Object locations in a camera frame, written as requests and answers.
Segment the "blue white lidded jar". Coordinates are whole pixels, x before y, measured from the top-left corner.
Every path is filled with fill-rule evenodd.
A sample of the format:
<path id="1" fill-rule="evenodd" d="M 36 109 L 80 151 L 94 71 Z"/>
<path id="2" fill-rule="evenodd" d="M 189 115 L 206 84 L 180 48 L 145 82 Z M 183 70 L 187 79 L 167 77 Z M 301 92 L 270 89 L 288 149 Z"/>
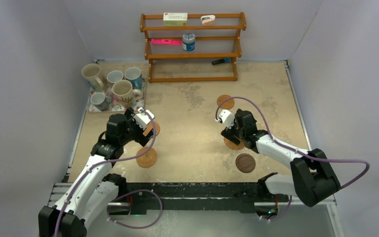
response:
<path id="1" fill-rule="evenodd" d="M 182 48 L 184 51 L 193 51 L 195 49 L 195 34 L 193 33 L 183 34 Z"/>

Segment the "pink highlighter marker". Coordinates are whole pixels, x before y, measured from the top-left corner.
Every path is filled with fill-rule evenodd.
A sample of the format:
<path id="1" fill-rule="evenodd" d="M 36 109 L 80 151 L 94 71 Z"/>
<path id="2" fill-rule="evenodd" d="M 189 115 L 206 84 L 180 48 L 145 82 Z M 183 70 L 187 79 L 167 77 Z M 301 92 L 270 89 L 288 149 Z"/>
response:
<path id="1" fill-rule="evenodd" d="M 152 44 L 159 44 L 159 45 L 181 45 L 182 42 L 179 40 L 171 40 L 171 39 L 151 39 Z"/>

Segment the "white green cardboard box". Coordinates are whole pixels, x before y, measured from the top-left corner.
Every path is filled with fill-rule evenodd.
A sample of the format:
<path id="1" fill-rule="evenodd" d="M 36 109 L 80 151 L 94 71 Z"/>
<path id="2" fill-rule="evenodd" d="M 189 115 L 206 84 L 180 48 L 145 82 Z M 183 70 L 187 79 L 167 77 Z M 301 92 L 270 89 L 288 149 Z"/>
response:
<path id="1" fill-rule="evenodd" d="M 163 14 L 163 25 L 166 27 L 187 26 L 188 14 L 187 13 L 170 13 Z"/>

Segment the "black aluminium base frame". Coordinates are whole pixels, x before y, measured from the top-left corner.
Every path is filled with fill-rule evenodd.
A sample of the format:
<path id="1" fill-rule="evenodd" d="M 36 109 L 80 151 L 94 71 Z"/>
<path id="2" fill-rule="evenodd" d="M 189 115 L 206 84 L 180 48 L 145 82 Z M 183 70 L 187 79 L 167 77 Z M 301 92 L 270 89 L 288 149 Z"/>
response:
<path id="1" fill-rule="evenodd" d="M 126 181 L 126 185 L 127 190 L 122 196 L 110 201 L 104 209 L 121 202 L 132 215 L 143 215 L 148 210 L 237 210 L 241 213 L 253 213 L 257 202 L 291 200 L 295 197 L 265 193 L 260 179 L 248 183 L 127 183 Z"/>

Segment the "cream mug with plant print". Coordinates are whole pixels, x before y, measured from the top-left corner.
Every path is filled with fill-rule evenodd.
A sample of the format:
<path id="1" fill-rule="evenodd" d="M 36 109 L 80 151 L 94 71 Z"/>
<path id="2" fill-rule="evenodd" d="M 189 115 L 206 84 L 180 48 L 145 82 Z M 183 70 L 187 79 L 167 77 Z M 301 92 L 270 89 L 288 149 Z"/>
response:
<path id="1" fill-rule="evenodd" d="M 139 89 L 134 89 L 130 81 L 122 79 L 113 84 L 113 93 L 119 99 L 122 106 L 134 107 L 137 100 L 142 99 L 144 94 Z"/>

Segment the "floral pattern tray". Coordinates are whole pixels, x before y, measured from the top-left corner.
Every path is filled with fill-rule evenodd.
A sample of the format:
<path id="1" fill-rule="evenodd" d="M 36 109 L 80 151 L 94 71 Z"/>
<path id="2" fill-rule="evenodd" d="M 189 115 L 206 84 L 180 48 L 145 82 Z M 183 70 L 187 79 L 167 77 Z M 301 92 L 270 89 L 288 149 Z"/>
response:
<path id="1" fill-rule="evenodd" d="M 136 100 L 136 104 L 133 106 L 133 109 L 135 111 L 138 110 L 139 108 L 144 107 L 144 104 L 145 104 L 145 99 L 144 99 L 144 95 L 145 95 L 145 92 L 146 92 L 146 79 L 145 78 L 143 78 L 142 88 L 140 90 L 143 92 L 143 97 L 140 98 L 140 99 L 138 99 L 138 100 Z M 89 97 L 88 97 L 87 105 L 86 105 L 87 112 L 91 112 L 91 113 L 124 112 L 126 110 L 126 108 L 120 104 L 119 99 L 116 99 L 115 95 L 113 94 L 113 90 L 112 90 L 111 87 L 108 88 L 107 90 L 105 90 L 103 92 L 105 94 L 105 96 L 108 97 L 108 101 L 109 101 L 109 106 L 108 106 L 107 110 L 100 111 L 96 106 L 94 106 L 91 103 L 90 97 L 94 93 L 95 93 L 95 90 L 93 88 L 91 88 L 90 92 L 89 92 Z"/>

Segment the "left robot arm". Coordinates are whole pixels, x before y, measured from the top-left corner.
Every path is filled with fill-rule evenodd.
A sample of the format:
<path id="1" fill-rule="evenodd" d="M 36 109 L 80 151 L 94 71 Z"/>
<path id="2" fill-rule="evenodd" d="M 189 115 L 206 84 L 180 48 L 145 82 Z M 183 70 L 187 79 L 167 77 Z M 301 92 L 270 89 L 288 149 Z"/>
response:
<path id="1" fill-rule="evenodd" d="M 110 201 L 126 199 L 125 178 L 109 171 L 123 160 L 126 144 L 134 141 L 144 147 L 152 140 L 154 132 L 144 132 L 149 124 L 154 124 L 154 118 L 152 112 L 143 108 L 137 112 L 127 109 L 109 117 L 106 130 L 98 137 L 78 178 L 54 205 L 40 210 L 40 237 L 85 237 Z"/>

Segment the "blue mug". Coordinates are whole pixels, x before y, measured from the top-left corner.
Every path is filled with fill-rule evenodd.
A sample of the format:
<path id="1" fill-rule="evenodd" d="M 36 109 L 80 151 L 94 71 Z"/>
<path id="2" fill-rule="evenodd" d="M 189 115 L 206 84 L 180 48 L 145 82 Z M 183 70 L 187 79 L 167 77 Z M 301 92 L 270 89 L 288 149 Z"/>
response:
<path id="1" fill-rule="evenodd" d="M 134 89 L 141 89 L 143 85 L 142 72 L 137 67 L 130 67 L 125 71 L 124 77 L 132 83 Z"/>

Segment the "wooden three-tier shelf rack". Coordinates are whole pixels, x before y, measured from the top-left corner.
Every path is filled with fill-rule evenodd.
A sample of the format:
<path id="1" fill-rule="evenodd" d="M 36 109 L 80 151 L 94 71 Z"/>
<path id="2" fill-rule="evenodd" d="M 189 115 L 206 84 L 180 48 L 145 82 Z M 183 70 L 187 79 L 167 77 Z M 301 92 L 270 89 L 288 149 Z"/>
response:
<path id="1" fill-rule="evenodd" d="M 161 15 L 157 14 L 141 14 L 140 18 L 140 32 L 145 34 L 145 59 L 149 63 L 148 82 L 197 82 L 197 81 L 237 81 L 237 59 L 242 56 L 242 49 L 240 43 L 240 33 L 246 30 L 247 21 L 244 12 L 241 13 L 219 13 L 216 14 L 217 18 L 237 18 L 239 19 L 238 25 L 210 25 L 210 26 L 146 26 L 147 20 L 159 20 Z M 233 41 L 233 50 L 224 53 L 174 53 L 174 54 L 154 54 L 152 53 L 152 45 L 161 41 L 177 41 L 178 37 L 168 38 L 152 38 L 149 36 L 150 31 L 178 31 L 178 30 L 236 30 L 234 36 L 213 36 L 213 37 L 196 37 L 196 41 Z M 155 78 L 153 76 L 155 60 L 186 60 L 186 59 L 225 59 L 231 63 L 232 77 L 196 77 L 196 78 Z"/>

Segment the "smooth wooden coaster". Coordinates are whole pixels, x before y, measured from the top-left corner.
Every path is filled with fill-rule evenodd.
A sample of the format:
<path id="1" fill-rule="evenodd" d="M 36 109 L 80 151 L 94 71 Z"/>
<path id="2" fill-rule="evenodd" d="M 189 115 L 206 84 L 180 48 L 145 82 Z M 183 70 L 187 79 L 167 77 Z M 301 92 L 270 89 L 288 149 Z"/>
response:
<path id="1" fill-rule="evenodd" d="M 153 131 L 153 128 L 155 127 L 155 135 L 157 136 L 160 133 L 160 126 L 157 122 L 154 123 L 154 126 L 151 122 L 146 126 L 146 130 L 143 132 L 143 135 L 147 136 L 151 131 Z"/>
<path id="2" fill-rule="evenodd" d="M 230 110 L 234 107 L 235 101 L 230 95 L 221 95 L 217 98 L 217 105 L 220 105 L 222 109 Z"/>

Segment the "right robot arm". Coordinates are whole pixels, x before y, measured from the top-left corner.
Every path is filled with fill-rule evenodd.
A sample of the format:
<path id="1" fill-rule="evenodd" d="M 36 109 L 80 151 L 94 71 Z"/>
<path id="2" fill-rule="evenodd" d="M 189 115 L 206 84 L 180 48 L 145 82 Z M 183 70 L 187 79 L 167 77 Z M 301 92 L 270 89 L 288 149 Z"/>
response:
<path id="1" fill-rule="evenodd" d="M 266 130 L 259 130 L 250 111 L 236 113 L 221 110 L 216 119 L 225 126 L 221 135 L 232 143 L 274 159 L 290 169 L 291 175 L 272 173 L 260 179 L 257 188 L 260 199 L 269 201 L 276 194 L 298 197 L 313 207 L 341 189 L 340 182 L 320 149 L 311 151 L 291 147 Z"/>

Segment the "black blue marker pen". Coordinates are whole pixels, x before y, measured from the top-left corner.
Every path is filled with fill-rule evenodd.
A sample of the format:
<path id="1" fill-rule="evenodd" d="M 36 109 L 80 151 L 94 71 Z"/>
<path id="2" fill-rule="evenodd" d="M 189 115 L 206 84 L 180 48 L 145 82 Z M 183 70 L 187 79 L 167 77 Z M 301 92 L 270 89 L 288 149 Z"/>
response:
<path id="1" fill-rule="evenodd" d="M 219 65 L 219 64 L 224 64 L 224 63 L 230 63 L 231 59 L 230 58 L 222 58 L 222 59 L 217 59 L 211 62 L 212 65 Z"/>

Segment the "woven rattan coaster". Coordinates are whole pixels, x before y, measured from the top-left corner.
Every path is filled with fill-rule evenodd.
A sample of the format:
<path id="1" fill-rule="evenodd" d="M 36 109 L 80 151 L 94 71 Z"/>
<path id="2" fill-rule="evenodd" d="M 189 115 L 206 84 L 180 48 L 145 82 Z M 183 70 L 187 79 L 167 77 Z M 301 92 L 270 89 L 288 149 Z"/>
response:
<path id="1" fill-rule="evenodd" d="M 224 138 L 224 144 L 231 150 L 242 150 L 245 147 L 243 142 L 240 141 L 239 144 L 235 144 L 227 138 Z"/>
<path id="2" fill-rule="evenodd" d="M 139 157 L 136 158 L 136 162 L 142 168 L 149 168 L 157 162 L 158 156 L 154 148 L 150 148 L 144 155 L 142 155 L 147 148 L 148 147 L 143 147 L 136 153 L 136 155 L 139 155 Z"/>

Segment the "pink white small device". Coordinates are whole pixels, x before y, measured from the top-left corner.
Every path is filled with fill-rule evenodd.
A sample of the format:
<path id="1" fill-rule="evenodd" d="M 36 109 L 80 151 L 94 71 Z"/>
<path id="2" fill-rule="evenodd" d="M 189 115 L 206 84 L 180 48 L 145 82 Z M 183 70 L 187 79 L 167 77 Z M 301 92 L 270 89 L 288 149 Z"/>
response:
<path id="1" fill-rule="evenodd" d="M 213 25 L 215 22 L 215 15 L 203 15 L 200 17 L 202 26 Z"/>

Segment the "dark brown wooden coaster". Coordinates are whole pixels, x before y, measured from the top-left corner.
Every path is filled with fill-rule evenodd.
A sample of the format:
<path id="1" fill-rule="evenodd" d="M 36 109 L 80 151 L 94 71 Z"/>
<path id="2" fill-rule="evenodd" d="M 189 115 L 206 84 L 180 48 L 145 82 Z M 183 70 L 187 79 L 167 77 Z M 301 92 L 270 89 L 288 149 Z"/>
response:
<path id="1" fill-rule="evenodd" d="M 250 173 L 256 167 L 256 161 L 250 154 L 240 154 L 235 160 L 235 165 L 239 171 L 243 173 Z"/>

